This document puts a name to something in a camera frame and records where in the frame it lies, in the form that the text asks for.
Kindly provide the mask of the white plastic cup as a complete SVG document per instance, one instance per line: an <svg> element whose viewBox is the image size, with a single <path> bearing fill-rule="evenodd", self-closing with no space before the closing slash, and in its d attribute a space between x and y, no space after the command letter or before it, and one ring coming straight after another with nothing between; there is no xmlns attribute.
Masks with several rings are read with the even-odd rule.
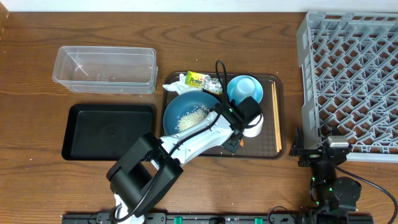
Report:
<svg viewBox="0 0 398 224"><path fill-rule="evenodd" d="M244 129L243 135L248 138L253 138L259 135L262 130L262 125L264 122L264 117L262 114L254 118Z"/></svg>

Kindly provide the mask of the light blue small bowl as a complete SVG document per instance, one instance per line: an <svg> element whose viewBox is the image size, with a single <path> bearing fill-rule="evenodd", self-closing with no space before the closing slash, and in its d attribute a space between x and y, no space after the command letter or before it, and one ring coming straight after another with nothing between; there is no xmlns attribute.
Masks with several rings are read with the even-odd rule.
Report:
<svg viewBox="0 0 398 224"><path fill-rule="evenodd" d="M262 87L262 85L260 84L260 82L259 82L257 79L255 79L254 77L249 76L249 75L239 75L239 76L237 76L237 77L234 77L234 78L228 83L228 86L227 86L227 93L228 93L228 98L229 98L229 100L230 100L230 101L233 101L233 100L235 101L235 99L234 99L234 89L235 89L235 86L236 86L237 82L238 82L240 79L242 79L242 78L250 78L250 79L254 82L254 84L255 84L256 87L255 87L254 96L252 96L252 97L254 98L255 101L257 101L258 103L260 103L261 100L262 100L263 94L264 94L263 87Z"/></svg>

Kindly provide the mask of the light blue cup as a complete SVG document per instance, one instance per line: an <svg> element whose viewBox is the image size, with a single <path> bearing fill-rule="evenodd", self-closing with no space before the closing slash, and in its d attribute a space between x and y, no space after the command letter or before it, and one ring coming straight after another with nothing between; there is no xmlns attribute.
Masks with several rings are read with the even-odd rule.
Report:
<svg viewBox="0 0 398 224"><path fill-rule="evenodd" d="M249 96L254 96L255 84L250 78L240 79L234 89L234 99L237 104Z"/></svg>

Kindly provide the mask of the pile of white rice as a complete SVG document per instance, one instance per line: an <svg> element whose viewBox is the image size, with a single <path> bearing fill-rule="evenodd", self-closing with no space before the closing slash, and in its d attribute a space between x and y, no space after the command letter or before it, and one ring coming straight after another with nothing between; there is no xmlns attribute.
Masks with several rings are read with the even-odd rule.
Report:
<svg viewBox="0 0 398 224"><path fill-rule="evenodd" d="M210 110L205 105L194 106L194 109L191 111L177 117L175 129L178 132L182 132L203 121L209 112Z"/></svg>

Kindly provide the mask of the dark blue plate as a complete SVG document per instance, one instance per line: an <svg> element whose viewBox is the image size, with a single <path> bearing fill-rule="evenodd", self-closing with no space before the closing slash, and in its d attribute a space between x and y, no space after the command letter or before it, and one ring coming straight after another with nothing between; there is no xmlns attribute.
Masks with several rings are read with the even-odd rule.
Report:
<svg viewBox="0 0 398 224"><path fill-rule="evenodd" d="M166 107L163 118L164 134L166 136L179 133L177 123L179 119L201 107L211 109L219 100L209 93L191 91L178 95Z"/></svg>

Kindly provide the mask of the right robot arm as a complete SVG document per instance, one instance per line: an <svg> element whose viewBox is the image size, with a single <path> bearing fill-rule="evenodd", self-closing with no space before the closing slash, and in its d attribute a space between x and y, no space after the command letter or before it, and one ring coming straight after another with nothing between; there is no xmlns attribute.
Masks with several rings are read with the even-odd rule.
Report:
<svg viewBox="0 0 398 224"><path fill-rule="evenodd" d="M296 129L289 156L298 157L298 166L311 168L310 198L315 208L299 212L298 223L348 223L356 210L361 184L350 177L338 177L336 167L346 161L352 145L338 131L316 149L304 146L303 134Z"/></svg>

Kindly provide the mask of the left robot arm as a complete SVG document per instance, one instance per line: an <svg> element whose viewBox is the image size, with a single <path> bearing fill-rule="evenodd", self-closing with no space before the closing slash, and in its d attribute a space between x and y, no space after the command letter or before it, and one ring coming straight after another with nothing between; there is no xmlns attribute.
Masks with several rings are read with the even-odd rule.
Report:
<svg viewBox="0 0 398 224"><path fill-rule="evenodd" d="M176 183L186 163L212 147L236 147L261 116L259 103L249 96L238 105L217 103L203 121L180 133L161 138L145 133L106 174L117 200L112 222L129 223L145 215Z"/></svg>

